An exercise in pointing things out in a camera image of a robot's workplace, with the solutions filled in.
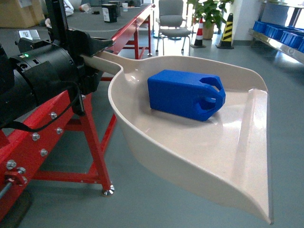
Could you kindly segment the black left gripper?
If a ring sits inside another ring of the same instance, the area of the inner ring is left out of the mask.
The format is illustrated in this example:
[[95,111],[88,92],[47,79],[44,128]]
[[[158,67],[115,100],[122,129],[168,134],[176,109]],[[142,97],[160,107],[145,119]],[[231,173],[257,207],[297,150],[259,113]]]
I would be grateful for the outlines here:
[[48,29],[51,41],[64,48],[78,69],[78,81],[82,94],[89,94],[97,90],[101,76],[99,71],[86,65],[81,55],[92,57],[98,52],[112,47],[115,42],[112,39],[92,38],[86,32],[64,29],[56,33],[54,29]]

